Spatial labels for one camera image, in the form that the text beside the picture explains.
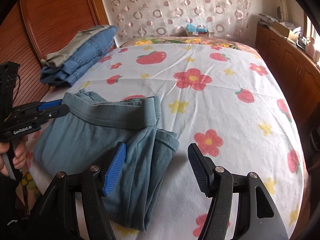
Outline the teal grey shorts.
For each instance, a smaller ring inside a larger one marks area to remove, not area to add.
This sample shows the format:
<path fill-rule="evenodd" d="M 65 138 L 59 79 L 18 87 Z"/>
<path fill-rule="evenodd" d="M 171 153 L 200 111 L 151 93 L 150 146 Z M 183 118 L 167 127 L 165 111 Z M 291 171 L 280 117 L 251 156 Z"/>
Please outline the teal grey shorts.
<path fill-rule="evenodd" d="M 104 199 L 108 217 L 135 230 L 148 228 L 164 174 L 176 153 L 177 134 L 158 127 L 157 96 L 109 102 L 95 92 L 66 93 L 69 113 L 55 119 L 34 150 L 37 163 L 51 176 L 84 172 L 118 142 L 126 158 L 114 190 Z"/>

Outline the folded grey-green garment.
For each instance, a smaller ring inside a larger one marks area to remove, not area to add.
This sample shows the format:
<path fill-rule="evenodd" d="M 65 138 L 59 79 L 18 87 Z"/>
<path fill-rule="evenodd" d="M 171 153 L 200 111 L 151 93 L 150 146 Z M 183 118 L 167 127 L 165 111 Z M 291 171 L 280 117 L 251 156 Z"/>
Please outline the folded grey-green garment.
<path fill-rule="evenodd" d="M 45 59 L 41 59 L 43 66 L 50 68 L 61 67 L 85 42 L 101 31 L 109 29 L 109 25 L 96 25 L 86 30 L 81 30 L 62 49 L 47 54 Z"/>

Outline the white fruit flower blanket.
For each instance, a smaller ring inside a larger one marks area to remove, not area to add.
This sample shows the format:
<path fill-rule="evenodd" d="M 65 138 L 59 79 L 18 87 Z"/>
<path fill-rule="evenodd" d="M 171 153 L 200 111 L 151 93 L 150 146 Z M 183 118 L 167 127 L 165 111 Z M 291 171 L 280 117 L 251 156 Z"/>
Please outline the white fruit flower blanket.
<path fill-rule="evenodd" d="M 157 96 L 158 127 L 177 134 L 179 147 L 161 183 L 146 230 L 111 220 L 118 239 L 197 239 L 210 200 L 200 191 L 187 148 L 231 173 L 256 172 L 291 236 L 306 174 L 300 138 L 285 96 L 264 61 L 241 50 L 198 44 L 118 48 L 69 89 L 51 89 L 46 101 L 80 90 L 109 102 Z M 35 146 L 51 123 L 29 138 L 29 171 L 41 192 L 53 176 L 35 160 Z"/>

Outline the cardboard box on sideboard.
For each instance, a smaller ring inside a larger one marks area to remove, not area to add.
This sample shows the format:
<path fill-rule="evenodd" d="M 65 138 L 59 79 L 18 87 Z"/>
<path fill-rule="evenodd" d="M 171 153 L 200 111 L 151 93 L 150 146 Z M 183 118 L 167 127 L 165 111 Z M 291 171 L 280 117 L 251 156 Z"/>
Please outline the cardboard box on sideboard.
<path fill-rule="evenodd" d="M 295 40 L 298 38 L 297 34 L 294 34 L 293 31 L 291 31 L 290 29 L 288 29 L 287 27 L 283 26 L 282 24 L 280 24 L 279 22 L 273 22 L 272 23 L 272 28 L 277 31 L 278 33 L 280 33 L 280 35 L 289 38 L 291 40 Z"/>

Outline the pink floral bedspread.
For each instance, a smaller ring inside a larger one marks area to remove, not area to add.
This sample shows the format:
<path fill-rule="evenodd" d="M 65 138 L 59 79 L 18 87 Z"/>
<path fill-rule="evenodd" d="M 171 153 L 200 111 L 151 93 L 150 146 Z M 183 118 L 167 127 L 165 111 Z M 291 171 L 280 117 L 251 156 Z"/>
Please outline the pink floral bedspread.
<path fill-rule="evenodd" d="M 120 45 L 120 47 L 129 47 L 129 46 L 146 46 L 152 44 L 198 44 L 198 45 L 207 45 L 214 47 L 215 50 L 220 48 L 230 48 L 245 51 L 252 54 L 257 54 L 258 52 L 245 44 L 223 40 L 219 38 L 209 38 L 209 37 L 147 37 L 147 38 L 137 38 L 130 40 Z"/>

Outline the pink circle pattern curtain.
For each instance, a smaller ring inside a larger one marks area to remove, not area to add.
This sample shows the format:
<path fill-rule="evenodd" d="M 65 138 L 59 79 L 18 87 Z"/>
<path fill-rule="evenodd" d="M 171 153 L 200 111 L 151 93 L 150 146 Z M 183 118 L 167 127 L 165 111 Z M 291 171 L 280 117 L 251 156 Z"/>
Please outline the pink circle pattern curtain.
<path fill-rule="evenodd" d="M 240 40 L 252 0 L 103 0 L 107 19 L 118 27 L 116 44 L 131 39 L 184 36 L 189 25 L 210 37 Z"/>

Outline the window with wooden frame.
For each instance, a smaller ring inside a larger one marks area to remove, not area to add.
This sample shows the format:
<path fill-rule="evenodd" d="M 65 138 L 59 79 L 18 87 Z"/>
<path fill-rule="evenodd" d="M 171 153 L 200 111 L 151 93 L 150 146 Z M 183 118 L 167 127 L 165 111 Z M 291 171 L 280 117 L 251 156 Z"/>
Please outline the window with wooden frame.
<path fill-rule="evenodd" d="M 320 47 L 320 38 L 319 34 L 314 27 L 313 23 L 311 22 L 310 18 L 308 18 L 307 14 L 304 12 L 304 24 L 303 24 L 303 36 L 307 39 L 307 41 L 310 41 L 310 38 L 312 37 L 315 41 L 315 49 L 319 51 Z"/>

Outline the folded blue jeans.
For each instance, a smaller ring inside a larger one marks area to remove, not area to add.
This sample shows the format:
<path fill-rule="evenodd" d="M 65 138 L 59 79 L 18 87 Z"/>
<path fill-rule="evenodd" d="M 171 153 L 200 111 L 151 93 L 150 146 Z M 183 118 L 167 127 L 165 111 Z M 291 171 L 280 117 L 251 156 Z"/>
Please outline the folded blue jeans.
<path fill-rule="evenodd" d="M 40 82 L 51 87 L 71 87 L 113 47 L 118 27 L 110 25 L 85 42 L 58 68 L 43 66 Z"/>

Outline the blue item on box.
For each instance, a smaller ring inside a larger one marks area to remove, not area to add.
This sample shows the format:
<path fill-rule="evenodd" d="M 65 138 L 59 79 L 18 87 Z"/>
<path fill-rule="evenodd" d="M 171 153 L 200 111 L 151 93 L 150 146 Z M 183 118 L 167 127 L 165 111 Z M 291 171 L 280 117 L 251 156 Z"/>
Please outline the blue item on box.
<path fill-rule="evenodd" d="M 188 37 L 208 37 L 209 31 L 206 27 L 199 25 L 198 27 L 188 23 L 185 29 Z"/>

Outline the wooden sideboard cabinet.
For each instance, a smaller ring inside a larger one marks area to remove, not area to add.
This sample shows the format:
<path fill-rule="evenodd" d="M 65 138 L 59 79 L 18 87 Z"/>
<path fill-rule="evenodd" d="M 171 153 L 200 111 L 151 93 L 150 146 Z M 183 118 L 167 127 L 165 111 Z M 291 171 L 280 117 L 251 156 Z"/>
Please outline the wooden sideboard cabinet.
<path fill-rule="evenodd" d="M 319 69 L 304 52 L 260 24 L 255 48 L 280 86 L 304 140 L 319 126 Z"/>

